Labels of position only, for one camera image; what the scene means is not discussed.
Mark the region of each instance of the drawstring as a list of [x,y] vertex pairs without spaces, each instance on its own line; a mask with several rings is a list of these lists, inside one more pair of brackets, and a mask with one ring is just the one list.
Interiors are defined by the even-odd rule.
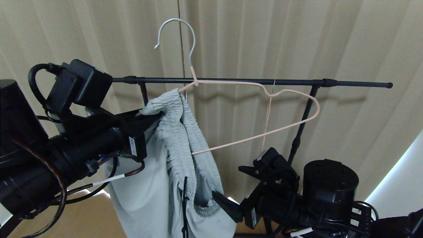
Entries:
[[187,180],[188,177],[185,177],[184,190],[182,191],[182,213],[184,214],[184,227],[182,227],[182,235],[184,238],[188,238],[187,202],[190,198],[187,197]]

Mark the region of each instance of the clothes hanger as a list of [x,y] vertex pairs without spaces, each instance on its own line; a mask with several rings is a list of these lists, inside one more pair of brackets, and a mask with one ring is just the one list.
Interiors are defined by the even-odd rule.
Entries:
[[[190,69],[191,69],[191,73],[192,73],[192,78],[194,79],[194,81],[192,83],[186,85],[185,87],[181,88],[179,90],[179,93],[183,93],[184,91],[186,91],[187,89],[193,87],[194,85],[195,86],[198,86],[200,83],[201,84],[241,84],[241,85],[251,85],[251,86],[258,86],[258,87],[260,87],[264,91],[264,93],[266,94],[266,96],[268,96],[270,99],[273,98],[273,97],[277,97],[277,96],[281,95],[282,93],[289,92],[289,93],[300,94],[302,96],[308,97],[316,105],[316,112],[315,112],[315,114],[313,116],[307,118],[307,119],[304,119],[304,120],[299,121],[299,122],[295,122],[295,123],[293,123],[291,125],[287,125],[287,126],[284,126],[284,127],[278,128],[278,129],[275,129],[275,130],[271,130],[269,132],[265,132],[265,133],[260,134],[260,135],[252,136],[252,137],[249,137],[249,138],[246,138],[246,139],[243,139],[243,140],[234,141],[234,142],[231,142],[231,143],[228,143],[228,144],[224,144],[224,145],[221,145],[221,146],[216,146],[216,147],[209,148],[209,149],[195,151],[195,152],[192,153],[192,155],[196,155],[196,154],[200,154],[200,153],[212,151],[212,150],[215,150],[215,149],[220,149],[220,148],[224,148],[224,147],[227,147],[227,146],[239,144],[239,143],[242,143],[242,142],[246,142],[246,141],[249,141],[249,140],[260,138],[262,136],[267,136],[267,135],[270,135],[272,133],[275,133],[275,132],[278,132],[278,131],[281,131],[281,130],[284,130],[284,129],[288,129],[290,127],[294,127],[296,125],[299,125],[299,124],[302,124],[302,123],[311,121],[311,120],[315,119],[317,117],[317,115],[320,113],[320,104],[317,101],[317,99],[315,97],[312,97],[312,96],[310,96],[308,94],[305,94],[305,93],[302,93],[302,92],[299,92],[299,91],[290,90],[290,89],[283,89],[283,90],[281,90],[281,91],[279,91],[279,92],[277,92],[275,94],[270,94],[270,93],[268,93],[268,91],[266,90],[266,88],[262,84],[259,84],[259,83],[237,82],[237,81],[198,80],[197,79],[197,76],[195,75],[195,70],[194,70],[194,67],[192,66],[192,60],[191,60],[191,56],[192,56],[192,53],[193,53],[194,47],[195,47],[195,33],[194,33],[194,29],[192,28],[192,26],[189,23],[187,23],[186,21],[184,21],[182,19],[179,19],[179,18],[172,18],[172,19],[169,19],[169,20],[165,21],[162,24],[162,26],[160,26],[159,35],[157,37],[157,45],[154,48],[157,49],[159,47],[159,45],[160,45],[160,36],[161,36],[163,27],[166,24],[168,24],[169,22],[173,22],[173,21],[178,21],[178,22],[182,22],[182,23],[186,24],[190,28],[191,33],[192,33],[192,38],[193,38],[193,43],[192,43],[192,48],[191,48],[191,51],[190,51],[190,57],[189,57],[190,60],[189,60],[189,62],[190,62]],[[268,105],[268,107],[267,107],[267,113],[266,113],[267,114],[267,119],[269,117],[268,116],[269,115],[269,110],[270,110],[270,105]]]

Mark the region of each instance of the horizontal bar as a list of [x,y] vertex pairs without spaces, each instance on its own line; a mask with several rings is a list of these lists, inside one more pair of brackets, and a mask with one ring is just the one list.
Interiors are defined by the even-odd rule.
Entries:
[[[304,85],[304,86],[320,86],[320,87],[334,87],[334,86],[355,86],[355,87],[376,87],[376,88],[392,88],[392,83],[376,83],[376,82],[354,82],[354,81],[337,81],[334,79],[319,79],[319,80],[291,80],[291,79],[240,79],[240,78],[199,78],[198,80],[211,81],[236,81],[260,83],[263,85]],[[119,77],[113,78],[115,83],[191,83],[193,78],[161,78],[161,77]]]

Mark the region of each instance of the white label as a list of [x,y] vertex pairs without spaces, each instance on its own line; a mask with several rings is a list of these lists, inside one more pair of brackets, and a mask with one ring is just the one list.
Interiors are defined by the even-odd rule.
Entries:
[[135,139],[129,137],[129,144],[131,145],[131,153],[133,156],[137,156],[137,148],[135,146]]
[[253,209],[251,210],[251,218],[252,218],[252,220],[253,220],[253,227],[255,227],[255,225],[257,224],[257,219],[256,219],[256,217],[255,217],[255,208],[253,208]]

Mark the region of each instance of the fabric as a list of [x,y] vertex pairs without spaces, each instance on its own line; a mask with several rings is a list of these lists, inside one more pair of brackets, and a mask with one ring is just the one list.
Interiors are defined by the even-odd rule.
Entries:
[[[178,89],[150,100],[143,115],[163,112],[158,125],[146,132],[146,168],[141,173],[111,182],[110,195],[128,237],[183,237],[183,196],[186,180],[186,218],[189,237],[232,237],[236,223],[212,199],[223,193],[220,175],[207,142]],[[119,159],[116,174],[140,164]],[[110,174],[111,163],[106,167]]]

